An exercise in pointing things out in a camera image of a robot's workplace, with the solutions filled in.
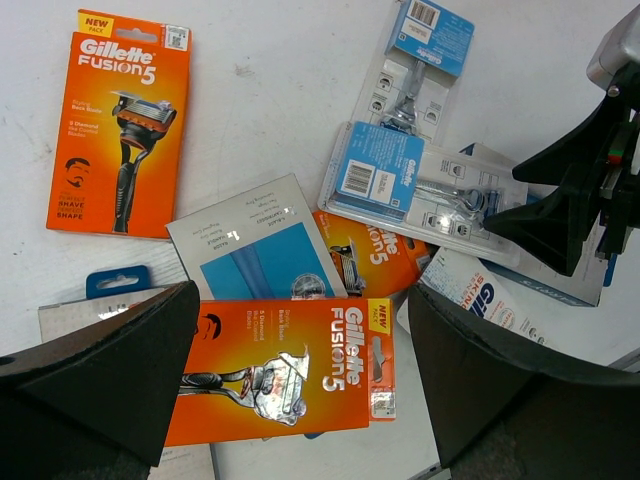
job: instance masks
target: stack of packages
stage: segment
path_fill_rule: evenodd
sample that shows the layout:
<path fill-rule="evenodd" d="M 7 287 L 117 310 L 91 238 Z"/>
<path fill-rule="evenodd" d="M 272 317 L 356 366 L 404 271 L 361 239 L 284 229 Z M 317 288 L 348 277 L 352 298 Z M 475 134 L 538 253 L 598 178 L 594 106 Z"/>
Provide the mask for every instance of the stack of packages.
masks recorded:
<path fill-rule="evenodd" d="M 478 260 L 517 272 L 519 248 L 482 224 L 524 204 L 527 186 L 486 148 L 434 146 L 473 30 L 429 1 L 394 2 L 332 152 L 321 212 L 289 175 L 173 221 L 191 32 L 79 12 L 47 227 L 170 237 L 198 285 L 167 446 L 395 418 L 386 297 L 421 274 L 477 315 L 547 343 Z M 597 303 L 599 293 L 582 293 L 567 295 Z"/>
<path fill-rule="evenodd" d="M 168 447 L 393 420 L 387 297 L 418 280 L 429 248 L 313 216 L 294 175 L 173 221 L 192 41 L 187 28 L 79 12 L 47 227 L 170 238 L 197 284 L 198 329 Z M 55 318 L 42 310 L 45 340 L 64 334 Z"/>

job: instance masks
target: clear plastic blister pack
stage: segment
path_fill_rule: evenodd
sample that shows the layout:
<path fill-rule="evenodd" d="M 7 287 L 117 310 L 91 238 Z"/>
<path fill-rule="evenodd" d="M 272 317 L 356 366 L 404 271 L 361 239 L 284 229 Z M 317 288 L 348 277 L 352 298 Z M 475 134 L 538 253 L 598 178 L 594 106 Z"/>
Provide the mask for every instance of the clear plastic blister pack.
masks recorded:
<path fill-rule="evenodd" d="M 341 194 L 343 167 L 345 162 L 353 162 L 347 157 L 355 129 L 357 125 L 347 123 L 340 131 L 318 201 L 322 210 L 502 265 L 518 263 L 517 246 L 482 226 L 487 216 L 526 202 L 527 185 L 516 182 L 509 168 L 425 146 L 411 183 L 410 205 L 402 216 L 397 211 L 388 215 L 372 200 L 380 197 L 377 179 L 386 175 L 376 166 L 370 166 L 363 189 L 368 196 L 352 202 Z M 398 175 L 384 181 L 398 183 L 405 178 Z M 387 196 L 390 205 L 393 195 Z"/>
<path fill-rule="evenodd" d="M 445 106 L 457 75 L 434 66 L 437 61 L 430 64 L 393 43 L 394 38 L 402 35 L 397 31 L 400 20 L 417 11 L 414 8 L 407 10 L 407 3 L 413 5 L 412 2 L 422 3 L 416 0 L 394 2 L 351 121 L 387 125 L 419 136 L 428 143 L 437 143 L 439 132 L 443 131 L 441 125 L 446 123 Z M 430 17 L 431 24 L 426 23 L 423 28 L 427 31 L 435 29 L 438 18 Z"/>

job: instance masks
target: orange razor package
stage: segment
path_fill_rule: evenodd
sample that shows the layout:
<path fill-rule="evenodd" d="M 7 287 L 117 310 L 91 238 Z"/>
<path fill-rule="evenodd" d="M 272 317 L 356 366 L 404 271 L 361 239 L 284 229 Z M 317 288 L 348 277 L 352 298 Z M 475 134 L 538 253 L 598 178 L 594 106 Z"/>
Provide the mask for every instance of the orange razor package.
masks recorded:
<path fill-rule="evenodd" d="M 386 297 L 409 288 L 429 261 L 432 249 L 420 240 L 327 212 L 313 218 L 349 296 Z"/>
<path fill-rule="evenodd" d="M 47 228 L 169 238 L 191 42 L 184 27 L 78 12 Z"/>
<path fill-rule="evenodd" d="M 203 302 L 166 445 L 395 418 L 388 299 Z"/>

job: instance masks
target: black razor handle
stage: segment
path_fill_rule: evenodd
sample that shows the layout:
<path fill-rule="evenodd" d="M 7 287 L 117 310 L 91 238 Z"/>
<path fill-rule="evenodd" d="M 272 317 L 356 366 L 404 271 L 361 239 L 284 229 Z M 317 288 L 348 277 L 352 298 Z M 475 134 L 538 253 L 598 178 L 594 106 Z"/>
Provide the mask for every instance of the black razor handle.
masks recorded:
<path fill-rule="evenodd" d="M 113 224 L 113 231 L 116 233 L 129 233 L 129 218 L 133 207 L 138 169 L 142 160 L 150 153 L 151 149 L 143 150 L 136 157 L 135 162 L 127 161 L 120 166 L 116 187 L 116 220 Z"/>
<path fill-rule="evenodd" d="M 222 378 L 217 373 L 185 373 L 180 380 L 181 387 L 215 390 L 222 387 Z"/>

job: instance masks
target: plastic packaging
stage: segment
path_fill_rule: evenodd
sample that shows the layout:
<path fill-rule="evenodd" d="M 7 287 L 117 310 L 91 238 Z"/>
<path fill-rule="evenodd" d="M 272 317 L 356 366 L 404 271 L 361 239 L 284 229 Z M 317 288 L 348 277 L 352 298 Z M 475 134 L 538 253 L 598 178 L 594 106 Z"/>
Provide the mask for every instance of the plastic packaging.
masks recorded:
<path fill-rule="evenodd" d="M 338 183 L 344 174 L 345 162 L 353 160 L 349 157 L 353 152 L 350 147 L 354 142 L 363 142 L 359 137 L 352 138 L 357 127 L 347 123 L 338 135 L 318 200 L 320 209 L 503 265 L 517 265 L 517 246 L 482 228 L 487 215 L 526 202 L 527 185 L 516 182 L 509 168 L 425 146 L 419 164 L 414 165 L 415 172 L 392 178 L 375 164 L 377 157 L 372 155 L 358 159 L 361 163 L 370 162 L 367 194 L 351 202 L 339 193 Z M 375 144 L 367 141 L 366 151 L 374 150 Z M 410 206 L 402 217 L 397 215 L 396 208 L 389 209 L 394 213 L 389 215 L 379 208 L 379 202 L 370 198 L 380 198 L 382 180 L 376 179 L 381 177 L 385 188 L 392 191 L 398 182 L 404 182 L 403 188 L 412 185 Z M 391 204 L 393 194 L 387 197 Z"/>
<path fill-rule="evenodd" d="M 394 2 L 351 121 L 437 143 L 472 33 L 470 22 L 432 2 Z"/>

